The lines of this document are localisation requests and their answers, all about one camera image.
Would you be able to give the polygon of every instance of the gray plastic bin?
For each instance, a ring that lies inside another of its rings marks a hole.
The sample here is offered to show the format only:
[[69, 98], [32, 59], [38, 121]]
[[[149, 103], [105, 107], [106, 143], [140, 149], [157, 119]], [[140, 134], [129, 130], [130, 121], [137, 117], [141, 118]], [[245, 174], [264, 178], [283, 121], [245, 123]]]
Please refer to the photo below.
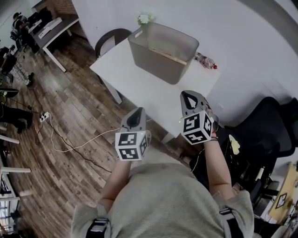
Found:
[[129, 37], [135, 65], [169, 84], [176, 84], [189, 67], [199, 42], [157, 23], [148, 23]]

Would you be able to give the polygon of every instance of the wooden stick inside bin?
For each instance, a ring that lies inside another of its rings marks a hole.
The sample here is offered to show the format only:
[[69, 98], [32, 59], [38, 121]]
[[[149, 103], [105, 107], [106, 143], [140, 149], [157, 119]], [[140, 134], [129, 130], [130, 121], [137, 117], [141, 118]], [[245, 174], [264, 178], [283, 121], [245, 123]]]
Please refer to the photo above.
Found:
[[185, 61], [183, 61], [183, 60], [181, 60], [181, 59], [177, 59], [177, 58], [175, 58], [174, 56], [169, 55], [169, 54], [167, 54], [167, 53], [164, 53], [164, 52], [161, 52], [161, 51], [159, 51], [159, 50], [156, 50], [155, 48], [150, 48], [149, 50], [151, 50], [151, 51], [153, 51], [153, 52], [155, 52], [155, 53], [157, 53], [157, 54], [160, 54], [160, 55], [162, 55], [163, 57], [166, 57], [166, 58], [168, 58], [168, 59], [170, 59], [170, 60], [173, 60], [173, 61], [175, 61], [175, 62], [177, 62], [177, 63], [183, 64], [183, 65], [187, 65], [187, 63], [186, 63]]

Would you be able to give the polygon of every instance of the gray desk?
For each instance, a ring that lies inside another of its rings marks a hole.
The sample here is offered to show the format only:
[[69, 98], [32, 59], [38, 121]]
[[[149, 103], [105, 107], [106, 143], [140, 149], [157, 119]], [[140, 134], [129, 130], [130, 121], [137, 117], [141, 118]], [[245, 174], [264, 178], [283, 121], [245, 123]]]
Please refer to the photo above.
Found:
[[60, 64], [60, 62], [52, 55], [52, 53], [48, 50], [48, 46], [64, 31], [67, 31], [69, 35], [71, 35], [71, 32], [69, 28], [76, 22], [79, 21], [79, 17], [77, 15], [72, 14], [64, 14], [60, 15], [62, 22], [58, 24], [53, 30], [48, 32], [42, 39], [38, 37], [38, 35], [43, 31], [41, 29], [37, 34], [33, 36], [34, 40], [38, 44], [40, 48], [42, 48], [47, 55], [55, 62], [55, 64], [63, 71], [65, 72], [66, 69]]

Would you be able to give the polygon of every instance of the white cube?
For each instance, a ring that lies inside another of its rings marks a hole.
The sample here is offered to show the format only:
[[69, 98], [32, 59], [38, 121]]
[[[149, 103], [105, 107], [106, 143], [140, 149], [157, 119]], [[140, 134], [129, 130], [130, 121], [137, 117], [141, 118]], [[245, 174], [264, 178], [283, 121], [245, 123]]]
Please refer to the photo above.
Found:
[[121, 160], [142, 160], [148, 146], [146, 131], [120, 132], [115, 135], [115, 148]]
[[182, 118], [182, 136], [191, 144], [199, 144], [211, 140], [212, 122], [205, 111]]

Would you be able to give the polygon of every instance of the power strip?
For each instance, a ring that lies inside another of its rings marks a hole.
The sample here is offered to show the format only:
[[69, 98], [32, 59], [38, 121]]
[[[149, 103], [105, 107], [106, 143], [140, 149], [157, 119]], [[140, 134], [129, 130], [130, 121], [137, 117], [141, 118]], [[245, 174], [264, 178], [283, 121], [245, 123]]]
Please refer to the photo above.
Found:
[[49, 116], [50, 115], [49, 115], [48, 112], [46, 112], [45, 114], [42, 114], [41, 117], [40, 117], [41, 123], [44, 122]]

